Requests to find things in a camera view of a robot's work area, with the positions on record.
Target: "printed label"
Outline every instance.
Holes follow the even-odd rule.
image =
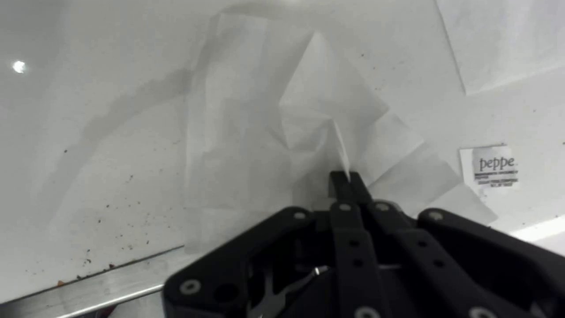
[[[519,178],[510,147],[473,148],[473,178],[480,187],[514,187]]]

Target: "white napkin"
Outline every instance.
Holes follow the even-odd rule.
[[[468,94],[565,65],[565,2],[438,0]]]
[[[189,94],[189,249],[208,249],[286,205],[327,208],[332,170],[358,171],[374,198],[409,216],[466,200],[473,210],[464,216],[494,217],[321,34],[217,16]]]

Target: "white table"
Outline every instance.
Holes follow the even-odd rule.
[[[0,302],[185,242],[189,69],[229,4],[0,4]],[[279,4],[349,34],[348,60],[455,170],[461,147],[514,148],[522,182],[487,201],[496,228],[561,216],[565,69],[466,95],[434,0]]]

